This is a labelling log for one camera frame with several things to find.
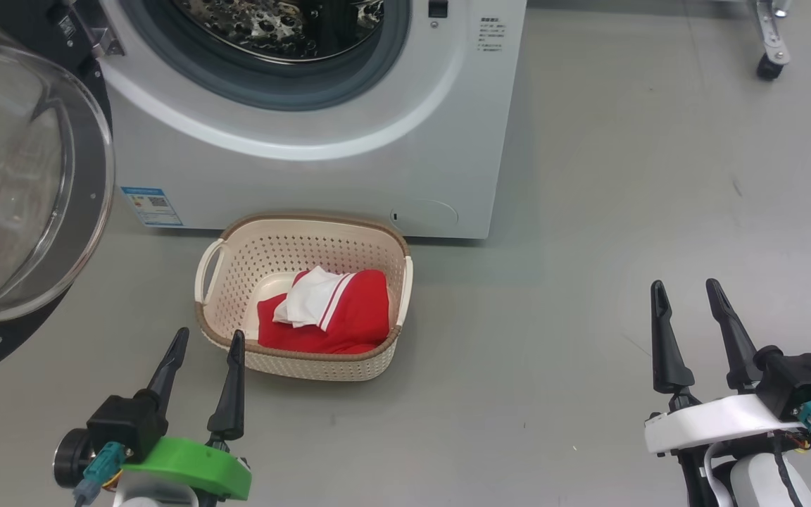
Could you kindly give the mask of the red and white striped garment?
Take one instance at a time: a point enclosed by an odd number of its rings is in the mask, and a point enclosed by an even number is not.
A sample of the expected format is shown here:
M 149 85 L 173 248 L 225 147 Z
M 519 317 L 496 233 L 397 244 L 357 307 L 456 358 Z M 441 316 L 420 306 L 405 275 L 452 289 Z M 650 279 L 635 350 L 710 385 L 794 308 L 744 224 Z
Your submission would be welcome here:
M 380 270 L 334 274 L 316 266 L 296 274 L 284 294 L 287 299 L 275 311 L 276 322 L 293 327 L 318 325 L 328 330 L 332 321 L 340 321 L 347 311 L 360 311 L 361 315 L 379 318 L 389 333 L 389 295 L 386 275 Z

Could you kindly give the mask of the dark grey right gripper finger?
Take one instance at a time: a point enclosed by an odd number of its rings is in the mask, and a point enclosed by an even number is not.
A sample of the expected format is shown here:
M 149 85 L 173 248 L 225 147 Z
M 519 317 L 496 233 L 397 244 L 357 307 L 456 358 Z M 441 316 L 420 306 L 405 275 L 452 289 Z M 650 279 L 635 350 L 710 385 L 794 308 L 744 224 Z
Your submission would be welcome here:
M 653 389 L 659 394 L 678 394 L 695 384 L 686 366 L 672 327 L 672 305 L 662 280 L 650 286 L 651 363 Z
M 734 311 L 721 283 L 715 278 L 705 282 L 712 317 L 721 329 L 729 373 L 725 375 L 728 387 L 737 392 L 751 392 L 762 379 L 762 372 L 754 363 L 756 349 L 739 315 Z

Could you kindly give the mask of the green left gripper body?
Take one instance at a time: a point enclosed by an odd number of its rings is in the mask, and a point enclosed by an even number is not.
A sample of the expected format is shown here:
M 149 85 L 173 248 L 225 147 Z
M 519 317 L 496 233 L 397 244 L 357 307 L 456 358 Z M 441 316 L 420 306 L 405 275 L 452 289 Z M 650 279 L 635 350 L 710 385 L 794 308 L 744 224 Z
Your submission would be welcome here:
M 145 472 L 221 500 L 248 500 L 252 484 L 251 469 L 241 458 L 227 450 L 178 437 L 162 437 L 142 462 L 123 464 L 122 478 L 128 477 L 129 472 Z

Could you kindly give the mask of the cream perforated laundry basket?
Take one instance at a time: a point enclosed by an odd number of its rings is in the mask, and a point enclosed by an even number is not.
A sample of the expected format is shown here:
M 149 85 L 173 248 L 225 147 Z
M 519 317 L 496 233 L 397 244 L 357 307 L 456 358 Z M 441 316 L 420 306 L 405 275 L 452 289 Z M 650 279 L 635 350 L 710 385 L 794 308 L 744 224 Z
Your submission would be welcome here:
M 296 274 L 385 273 L 390 301 L 384 341 L 361 354 L 267 349 L 258 343 L 257 307 L 293 284 Z M 203 335 L 228 349 L 239 330 L 244 365 L 252 371 L 306 381 L 363 382 L 385 372 L 408 314 L 414 263 L 402 234 L 362 218 L 328 215 L 251 215 L 230 225 L 203 253 L 194 276 L 194 311 Z

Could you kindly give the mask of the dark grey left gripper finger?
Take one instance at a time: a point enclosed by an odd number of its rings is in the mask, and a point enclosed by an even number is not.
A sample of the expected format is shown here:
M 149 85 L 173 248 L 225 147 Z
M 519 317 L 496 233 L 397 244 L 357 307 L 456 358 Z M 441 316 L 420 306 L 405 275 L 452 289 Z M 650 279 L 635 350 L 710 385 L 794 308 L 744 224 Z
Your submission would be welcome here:
M 156 401 L 157 414 L 160 416 L 166 416 L 176 374 L 183 365 L 188 343 L 189 328 L 181 327 L 173 337 L 146 388 Z
M 227 355 L 228 372 L 221 397 L 207 422 L 210 442 L 227 442 L 244 436 L 245 334 L 236 330 Z

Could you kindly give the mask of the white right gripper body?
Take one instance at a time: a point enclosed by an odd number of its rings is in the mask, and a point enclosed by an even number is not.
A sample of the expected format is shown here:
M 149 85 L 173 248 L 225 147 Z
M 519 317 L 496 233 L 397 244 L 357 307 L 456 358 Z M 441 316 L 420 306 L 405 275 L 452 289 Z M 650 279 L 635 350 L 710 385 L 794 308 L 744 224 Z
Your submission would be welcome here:
M 644 426 L 648 452 L 667 453 L 769 431 L 798 430 L 803 424 L 798 420 L 780 420 L 756 394 L 737 394 L 659 413 L 645 421 Z

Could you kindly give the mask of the round glass washing machine door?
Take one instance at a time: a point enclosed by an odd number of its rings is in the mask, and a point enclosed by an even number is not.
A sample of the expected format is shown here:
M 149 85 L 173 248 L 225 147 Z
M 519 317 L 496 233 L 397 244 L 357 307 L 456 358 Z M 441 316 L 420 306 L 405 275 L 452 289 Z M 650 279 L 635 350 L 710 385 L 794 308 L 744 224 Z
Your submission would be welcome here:
M 115 148 L 99 50 L 70 0 L 0 0 L 0 362 L 102 237 Z

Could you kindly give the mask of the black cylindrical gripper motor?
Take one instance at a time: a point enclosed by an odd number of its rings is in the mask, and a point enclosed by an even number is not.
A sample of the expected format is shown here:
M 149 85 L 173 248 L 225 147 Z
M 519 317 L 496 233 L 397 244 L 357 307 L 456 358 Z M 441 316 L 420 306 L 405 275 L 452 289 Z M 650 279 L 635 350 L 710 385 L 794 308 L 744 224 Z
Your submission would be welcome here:
M 87 466 L 94 460 L 95 453 L 86 427 L 68 431 L 57 446 L 52 464 L 58 487 L 77 487 L 84 478 Z

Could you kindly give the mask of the white washing machine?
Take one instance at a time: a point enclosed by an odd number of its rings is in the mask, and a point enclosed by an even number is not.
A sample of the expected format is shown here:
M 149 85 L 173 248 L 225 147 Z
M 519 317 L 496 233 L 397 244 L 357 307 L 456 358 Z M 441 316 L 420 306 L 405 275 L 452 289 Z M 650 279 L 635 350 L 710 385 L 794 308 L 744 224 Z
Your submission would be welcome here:
M 162 189 L 174 228 L 308 211 L 487 237 L 527 0 L 99 2 L 117 187 Z

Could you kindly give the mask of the grey metal frame with caster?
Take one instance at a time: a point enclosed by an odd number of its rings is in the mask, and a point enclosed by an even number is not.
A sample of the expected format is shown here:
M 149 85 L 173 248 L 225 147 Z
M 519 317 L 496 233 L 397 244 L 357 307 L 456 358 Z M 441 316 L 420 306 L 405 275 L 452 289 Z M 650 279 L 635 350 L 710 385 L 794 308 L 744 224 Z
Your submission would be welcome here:
M 776 80 L 791 62 L 791 52 L 780 33 L 779 20 L 788 16 L 793 0 L 749 0 L 749 3 L 764 48 L 756 75 L 760 80 L 770 82 Z

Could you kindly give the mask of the red garment with print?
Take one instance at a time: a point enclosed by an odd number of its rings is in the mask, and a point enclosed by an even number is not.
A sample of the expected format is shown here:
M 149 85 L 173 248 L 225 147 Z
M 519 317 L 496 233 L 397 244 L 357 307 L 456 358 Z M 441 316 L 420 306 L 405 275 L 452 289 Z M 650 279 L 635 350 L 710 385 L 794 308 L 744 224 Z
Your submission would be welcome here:
M 328 330 L 318 325 L 293 325 L 274 321 L 275 311 L 284 303 L 282 293 L 258 302 L 258 344 L 267 349 L 301 353 L 360 354 L 376 349 L 385 339 L 386 325 L 379 318 L 346 312 L 340 321 L 334 320 Z

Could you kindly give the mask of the blue energy label sticker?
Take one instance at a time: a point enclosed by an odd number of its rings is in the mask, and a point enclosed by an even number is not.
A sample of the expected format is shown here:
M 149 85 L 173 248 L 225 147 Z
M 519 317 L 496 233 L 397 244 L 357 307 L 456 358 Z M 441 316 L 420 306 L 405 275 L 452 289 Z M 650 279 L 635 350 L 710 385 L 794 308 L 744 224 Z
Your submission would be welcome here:
M 162 189 L 121 187 L 121 190 L 145 227 L 184 227 L 180 216 Z

